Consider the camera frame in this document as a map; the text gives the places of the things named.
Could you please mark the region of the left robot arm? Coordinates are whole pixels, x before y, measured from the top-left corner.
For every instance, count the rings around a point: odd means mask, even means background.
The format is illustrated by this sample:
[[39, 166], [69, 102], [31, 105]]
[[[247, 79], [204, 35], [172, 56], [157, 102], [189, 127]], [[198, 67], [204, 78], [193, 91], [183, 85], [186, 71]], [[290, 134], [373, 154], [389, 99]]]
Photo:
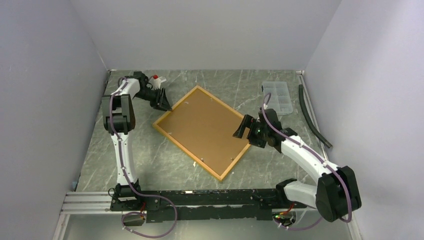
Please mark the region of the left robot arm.
[[113, 197], [116, 201], [123, 198], [123, 203], [130, 210], [139, 209], [147, 196], [141, 191], [133, 159], [132, 140], [136, 127], [133, 99], [149, 102], [154, 110], [171, 111], [172, 106], [162, 87], [166, 80], [164, 76], [147, 76], [136, 71], [133, 75], [121, 77], [117, 89], [101, 99], [103, 126], [113, 142], [117, 165]]

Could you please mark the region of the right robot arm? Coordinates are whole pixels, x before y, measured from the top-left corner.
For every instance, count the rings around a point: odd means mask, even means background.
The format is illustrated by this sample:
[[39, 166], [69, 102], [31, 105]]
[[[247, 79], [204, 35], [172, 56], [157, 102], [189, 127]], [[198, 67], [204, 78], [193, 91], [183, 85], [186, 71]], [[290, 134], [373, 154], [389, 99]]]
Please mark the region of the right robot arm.
[[244, 115], [233, 137], [247, 140], [255, 147], [270, 146], [295, 161], [314, 181], [302, 183], [294, 178], [276, 185], [275, 202], [282, 208], [301, 203], [316, 209], [328, 222], [349, 223], [353, 212], [362, 206], [355, 172], [325, 160], [290, 127], [283, 128], [276, 111], [261, 108], [258, 117]]

